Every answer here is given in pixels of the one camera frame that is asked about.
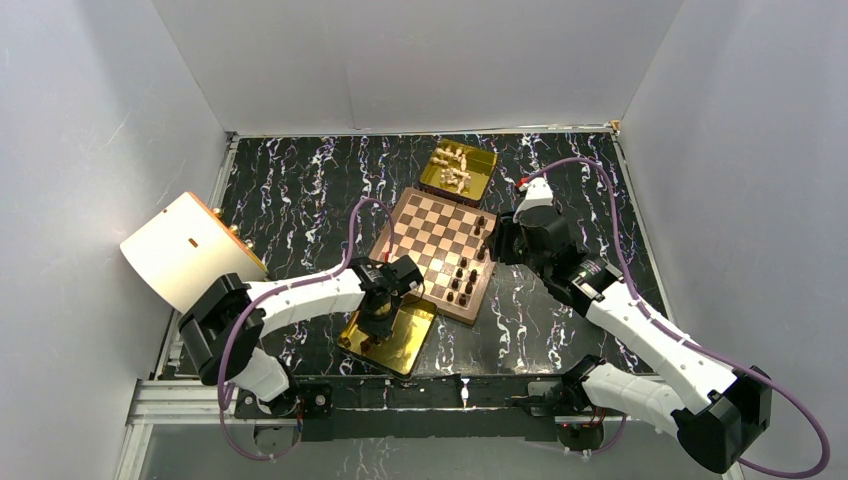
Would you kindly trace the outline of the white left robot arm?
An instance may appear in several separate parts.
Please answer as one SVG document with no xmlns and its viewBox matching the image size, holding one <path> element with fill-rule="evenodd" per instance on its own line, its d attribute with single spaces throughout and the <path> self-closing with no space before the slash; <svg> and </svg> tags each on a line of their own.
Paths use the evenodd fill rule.
<svg viewBox="0 0 848 480">
<path fill-rule="evenodd" d="M 330 270 L 278 281 L 220 276 L 183 315 L 179 332 L 200 381 L 225 395 L 251 393 L 275 416 L 294 411 L 299 386 L 290 368 L 267 354 L 269 333 L 335 313 L 354 313 L 367 339 L 388 339 L 404 296 L 423 283 L 407 255 L 392 262 L 357 257 Z"/>
</svg>

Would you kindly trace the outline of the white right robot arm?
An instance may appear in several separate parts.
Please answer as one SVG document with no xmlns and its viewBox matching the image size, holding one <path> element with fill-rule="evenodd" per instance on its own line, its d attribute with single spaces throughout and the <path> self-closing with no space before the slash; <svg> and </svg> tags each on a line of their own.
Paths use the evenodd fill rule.
<svg viewBox="0 0 848 480">
<path fill-rule="evenodd" d="M 499 214 L 485 244 L 493 260 L 528 267 L 554 299 L 622 341 L 661 378 L 650 381 L 587 355 L 548 391 L 530 394 L 526 406 L 625 413 L 676 437 L 693 460 L 718 474 L 767 429 L 771 389 L 683 345 L 663 316 L 638 306 L 620 270 L 577 247 L 555 207 Z"/>
</svg>

